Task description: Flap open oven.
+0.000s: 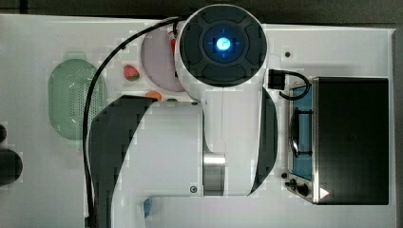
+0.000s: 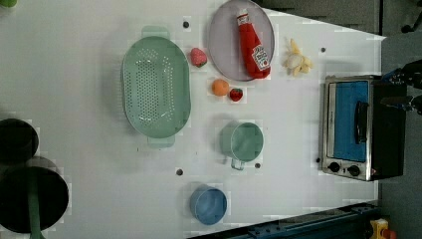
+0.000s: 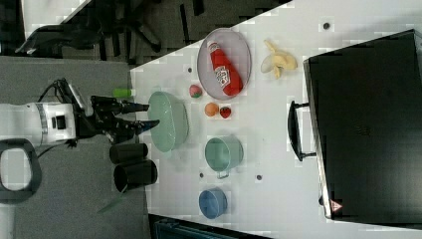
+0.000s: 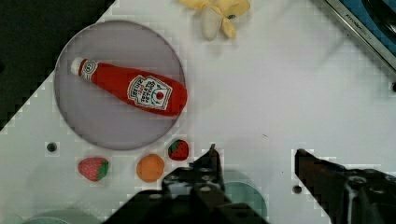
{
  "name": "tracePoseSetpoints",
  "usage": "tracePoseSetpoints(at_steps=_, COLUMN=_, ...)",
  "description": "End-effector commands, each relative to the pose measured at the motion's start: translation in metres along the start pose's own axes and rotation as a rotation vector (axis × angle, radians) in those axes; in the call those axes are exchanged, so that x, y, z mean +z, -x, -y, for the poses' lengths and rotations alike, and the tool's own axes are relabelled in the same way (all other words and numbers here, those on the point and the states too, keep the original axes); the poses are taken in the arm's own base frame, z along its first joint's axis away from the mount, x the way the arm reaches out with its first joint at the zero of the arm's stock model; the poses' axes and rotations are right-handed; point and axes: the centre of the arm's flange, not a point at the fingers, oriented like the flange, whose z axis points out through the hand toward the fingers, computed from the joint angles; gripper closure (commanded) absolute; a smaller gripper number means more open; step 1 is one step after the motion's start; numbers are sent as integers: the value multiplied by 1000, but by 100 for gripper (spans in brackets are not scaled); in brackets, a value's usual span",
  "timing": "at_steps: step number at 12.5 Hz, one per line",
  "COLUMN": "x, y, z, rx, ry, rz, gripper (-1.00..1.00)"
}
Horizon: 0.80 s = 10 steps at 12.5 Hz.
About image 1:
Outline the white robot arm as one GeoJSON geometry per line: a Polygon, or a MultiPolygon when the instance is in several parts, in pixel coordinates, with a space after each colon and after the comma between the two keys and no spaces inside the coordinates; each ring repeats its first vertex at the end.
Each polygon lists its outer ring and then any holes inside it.
{"type": "Polygon", "coordinates": [[[93,121],[91,228],[145,228],[153,197],[250,196],[274,167],[278,118],[268,44],[250,12],[212,5],[180,28],[181,102],[123,95],[93,121]]]}

